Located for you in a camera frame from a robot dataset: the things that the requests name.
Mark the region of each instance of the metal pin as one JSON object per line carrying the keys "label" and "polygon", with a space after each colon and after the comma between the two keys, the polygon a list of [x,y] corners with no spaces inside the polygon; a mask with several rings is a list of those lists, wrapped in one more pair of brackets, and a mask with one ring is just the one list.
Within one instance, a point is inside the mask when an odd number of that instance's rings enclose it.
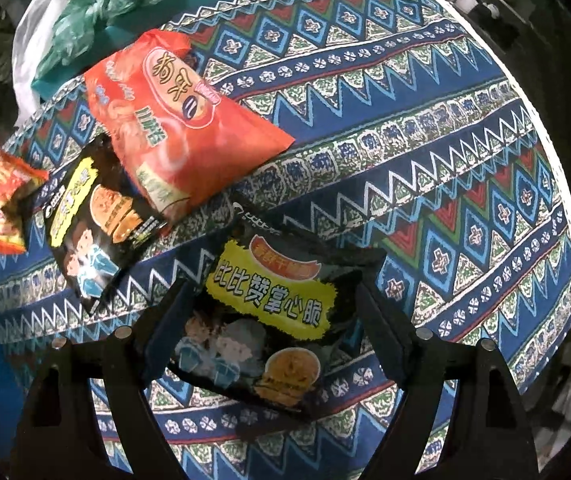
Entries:
{"label": "metal pin", "polygon": [[50,345],[55,350],[59,350],[60,348],[63,348],[67,342],[68,340],[65,337],[55,337]]}
{"label": "metal pin", "polygon": [[497,344],[492,341],[492,339],[488,339],[487,337],[481,340],[481,346],[488,352],[492,352],[497,348]]}
{"label": "metal pin", "polygon": [[115,337],[117,339],[128,339],[132,334],[132,329],[129,326],[120,326],[115,330]]}
{"label": "metal pin", "polygon": [[432,338],[433,335],[432,330],[424,326],[420,326],[415,332],[415,334],[419,339],[423,339],[424,341],[427,341],[428,339]]}

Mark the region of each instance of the silver bolt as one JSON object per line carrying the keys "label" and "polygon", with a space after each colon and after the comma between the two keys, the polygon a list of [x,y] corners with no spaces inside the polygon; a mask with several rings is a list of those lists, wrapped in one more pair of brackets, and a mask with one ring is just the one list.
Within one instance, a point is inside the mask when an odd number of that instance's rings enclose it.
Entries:
{"label": "silver bolt", "polygon": [[55,350],[59,350],[60,348],[63,348],[67,342],[68,340],[65,337],[55,337],[52,340],[51,346]]}
{"label": "silver bolt", "polygon": [[120,326],[115,330],[115,337],[117,339],[128,339],[132,334],[132,329],[129,326]]}
{"label": "silver bolt", "polygon": [[494,341],[492,341],[492,339],[488,339],[487,337],[481,340],[481,346],[488,352],[492,352],[494,349],[497,348],[497,344]]}
{"label": "silver bolt", "polygon": [[420,326],[417,331],[415,332],[419,339],[423,339],[427,341],[428,339],[432,338],[432,330],[429,328],[425,328],[424,326]]}

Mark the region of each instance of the teal box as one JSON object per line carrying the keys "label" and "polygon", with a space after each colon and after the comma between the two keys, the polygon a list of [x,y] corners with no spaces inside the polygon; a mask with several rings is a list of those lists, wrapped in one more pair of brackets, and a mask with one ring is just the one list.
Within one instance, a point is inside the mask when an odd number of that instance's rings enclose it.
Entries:
{"label": "teal box", "polygon": [[88,52],[74,59],[68,66],[57,65],[42,78],[32,82],[32,88],[47,101],[67,80],[82,74],[117,50],[133,43],[146,30],[161,27],[186,10],[200,6],[214,6],[219,0],[162,0],[153,6],[122,14],[115,23],[95,33],[94,43]]}

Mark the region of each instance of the blue tablecloth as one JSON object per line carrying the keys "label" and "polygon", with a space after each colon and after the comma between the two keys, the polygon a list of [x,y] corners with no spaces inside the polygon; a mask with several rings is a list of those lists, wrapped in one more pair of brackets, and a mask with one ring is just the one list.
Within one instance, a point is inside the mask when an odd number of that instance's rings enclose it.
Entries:
{"label": "blue tablecloth", "polygon": [[[416,325],[474,344],[491,337],[521,391],[571,324],[571,201],[536,112],[495,58],[438,0],[235,0],[166,25],[221,93],[278,124],[292,148],[236,187],[286,222],[340,246],[379,246],[379,286]],[[100,128],[83,79],[68,83],[6,146],[34,166],[74,157]],[[178,274],[214,257],[226,192],[154,243],[105,314],[88,317],[44,245],[0,256],[0,343],[28,386],[54,336],[100,338],[131,324]],[[126,465],[101,381],[99,426]],[[438,460],[453,405],[446,384],[421,467]],[[194,388],[167,372],[149,389],[160,427],[192,479],[356,478],[401,393],[357,326],[318,392],[318,420]]]}

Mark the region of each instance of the black snack bag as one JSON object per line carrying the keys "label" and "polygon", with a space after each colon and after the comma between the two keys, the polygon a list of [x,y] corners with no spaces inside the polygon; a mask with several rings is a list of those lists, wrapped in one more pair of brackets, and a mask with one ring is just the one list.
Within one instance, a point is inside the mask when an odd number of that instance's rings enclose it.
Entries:
{"label": "black snack bag", "polygon": [[230,397],[309,411],[310,393],[355,320],[361,270],[378,271],[385,251],[337,249],[296,228],[276,229],[242,196],[232,199],[230,238],[174,365]]}
{"label": "black snack bag", "polygon": [[66,280],[91,311],[166,221],[132,191],[103,134],[51,181],[43,203],[46,238]]}

